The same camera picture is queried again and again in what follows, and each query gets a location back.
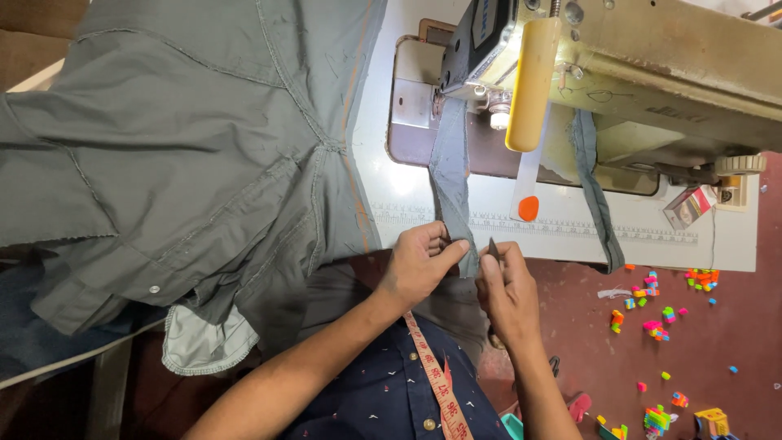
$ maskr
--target sewing machine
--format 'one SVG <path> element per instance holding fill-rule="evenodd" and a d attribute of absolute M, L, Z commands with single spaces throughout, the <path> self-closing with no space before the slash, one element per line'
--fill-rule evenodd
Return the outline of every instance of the sewing machine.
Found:
<path fill-rule="evenodd" d="M 468 100 L 471 172 L 514 178 L 504 146 L 522 28 L 540 0 L 473 0 L 457 26 L 422 20 L 396 45 L 388 153 L 426 165 L 442 96 Z M 564 0 L 538 182 L 579 185 L 569 125 L 594 112 L 597 179 L 652 195 L 765 169 L 782 152 L 782 32 L 679 0 Z"/>

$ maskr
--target forearm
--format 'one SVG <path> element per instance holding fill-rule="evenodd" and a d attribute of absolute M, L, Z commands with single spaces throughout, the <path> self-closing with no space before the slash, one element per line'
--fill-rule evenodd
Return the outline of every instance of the forearm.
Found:
<path fill-rule="evenodd" d="M 511 344 L 508 354 L 516 372 L 516 391 L 528 440 L 581 439 L 551 373 L 543 343 Z"/>
<path fill-rule="evenodd" d="M 185 436 L 273 438 L 400 317 L 377 290 L 323 330 L 265 362 L 228 390 Z"/>

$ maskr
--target navy blue shirt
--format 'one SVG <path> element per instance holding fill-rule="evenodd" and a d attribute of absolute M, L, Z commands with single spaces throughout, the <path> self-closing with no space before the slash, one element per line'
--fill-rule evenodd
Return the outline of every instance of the navy blue shirt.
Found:
<path fill-rule="evenodd" d="M 474 438 L 511 439 L 475 381 L 477 373 L 459 345 L 440 328 L 415 316 L 440 366 L 448 360 L 453 393 Z M 425 422 L 436 428 L 428 431 Z M 378 336 L 283 431 L 280 438 L 445 438 L 440 409 L 399 319 Z"/>

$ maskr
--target orange measuring tape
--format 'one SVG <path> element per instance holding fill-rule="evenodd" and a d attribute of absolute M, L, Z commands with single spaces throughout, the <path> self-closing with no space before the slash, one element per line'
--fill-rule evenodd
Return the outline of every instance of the orange measuring tape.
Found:
<path fill-rule="evenodd" d="M 411 312 L 402 315 L 410 335 L 415 343 L 415 351 L 418 352 L 418 358 L 424 366 L 426 377 L 429 384 L 432 385 L 432 391 L 440 407 L 440 418 L 443 420 L 443 434 L 446 440 L 472 440 L 470 427 L 467 426 L 465 414 L 461 412 L 459 402 L 456 401 L 454 389 L 450 382 L 450 371 L 443 372 L 439 362 L 435 359 L 432 349 L 426 343 L 426 338 L 421 334 L 418 323 Z"/>

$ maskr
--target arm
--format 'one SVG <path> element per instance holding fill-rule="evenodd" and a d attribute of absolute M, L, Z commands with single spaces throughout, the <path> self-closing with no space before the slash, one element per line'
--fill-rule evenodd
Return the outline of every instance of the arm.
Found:
<path fill-rule="evenodd" d="M 481 307 L 508 348 L 516 373 L 518 403 L 524 416 L 524 438 L 581 439 L 540 337 L 537 285 L 515 242 L 498 243 L 500 261 L 482 251 L 475 280 Z"/>
<path fill-rule="evenodd" d="M 220 397 L 187 440 L 274 438 L 403 313 L 432 293 L 469 245 L 444 247 L 442 222 L 405 231 L 378 288 L 344 316 L 256 368 Z"/>

